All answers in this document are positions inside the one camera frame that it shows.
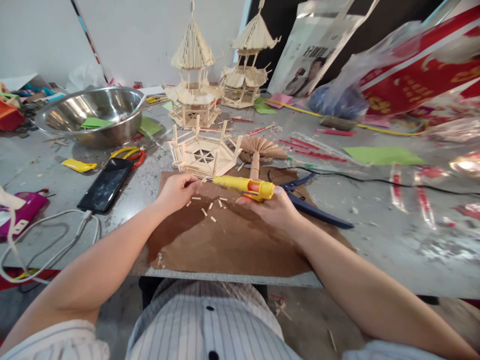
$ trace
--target stainless steel bowl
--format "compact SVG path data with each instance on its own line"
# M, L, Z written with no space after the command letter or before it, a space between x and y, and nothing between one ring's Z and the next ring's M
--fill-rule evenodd
M40 130L55 136L75 138L94 149L111 148L130 140L142 123L145 103L135 112L143 93L130 87L103 87L72 93L45 106L35 117ZM88 117L114 123L80 130Z

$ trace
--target black cable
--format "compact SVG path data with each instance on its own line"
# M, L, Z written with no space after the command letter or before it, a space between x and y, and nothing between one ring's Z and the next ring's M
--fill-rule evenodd
M43 280L48 280L50 279L52 276L54 275L57 275L58 273L60 272L60 270L57 270L55 272L52 272L50 275L48 275L45 279ZM28 290L22 290L22 284L18 285L18 292L21 293L21 294L26 294L26 293L29 293L31 292L33 289L36 289L38 286L42 285L41 282L37 283L35 286L32 286L31 288L29 288Z
M400 186L400 187L402 187L402 188L416 188L416 187L417 187L416 185L407 185L407 184L402 184L402 183L396 183L396 182L392 182L392 181L389 181L389 180L378 179L378 178L373 178L373 179L359 179L359 178L357 178L357 177L353 177L353 176L347 175L347 174L342 173L342 172L318 172L318 171L309 169L309 168L307 168L307 167L302 167L302 166L274 167L274 168L268 170L268 173L267 173L268 181L269 181L269 182L272 182L272 178L270 177L270 172L272 172L272 171L274 171L274 170L290 170L290 169L302 169L302 170L305 170L305 171L308 171L308 172L310 172L310 173L314 173L314 174L317 174L317 175L320 175L320 176L341 176L341 177L344 177L344 178L347 178L347 179L351 179L351 180L356 180L356 181L359 181L359 182L362 182L362 183L377 182L377 183L385 183L385 184L390 184L390 185L397 185L397 186ZM446 193L446 194L453 194L453 195L477 195L477 196L480 196L480 192L456 192L456 191L446 190L446 189L442 189L442 188L434 187L434 186L430 186L430 185L422 185L422 187L423 187L423 188L427 188L427 189L436 190L436 191L438 191L438 192Z

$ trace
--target blue plastic bag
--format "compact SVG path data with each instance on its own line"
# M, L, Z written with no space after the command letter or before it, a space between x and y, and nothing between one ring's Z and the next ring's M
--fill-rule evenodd
M325 103L330 84L320 86L310 95L310 108L322 115L333 115L342 119L355 120L365 116L370 104L356 88L347 88L337 102Z
M360 80L373 69L395 64L411 57L420 48L422 23L411 21L387 35L370 49L352 55L336 79L320 86L310 96L310 107L321 115L332 115L361 123L370 104L359 89ZM400 44L409 42L406 53L398 53Z

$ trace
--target black wall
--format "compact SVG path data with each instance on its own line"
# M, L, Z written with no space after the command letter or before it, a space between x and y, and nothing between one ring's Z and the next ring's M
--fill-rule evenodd
M258 12L260 0L252 0L248 21ZM269 62L268 70L275 69L282 51L287 43L290 31L297 16L297 5L302 0L266 0L261 11L266 26L272 38L281 35L281 41L273 48L262 50L258 54L256 66L265 67ZM349 14L365 15L372 0L355 0ZM352 54L358 54L371 48L381 39L398 28L400 25L413 20L425 20L440 4L442 0L380 0L370 17L357 29L350 38L336 60L330 66L320 85L336 78L344 64ZM268 82L262 86L266 88L273 71L269 74Z

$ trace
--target smartphone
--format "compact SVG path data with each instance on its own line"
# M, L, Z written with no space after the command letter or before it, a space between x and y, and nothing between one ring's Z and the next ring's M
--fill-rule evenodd
M83 211L105 214L133 166L133 161L111 158L76 207Z

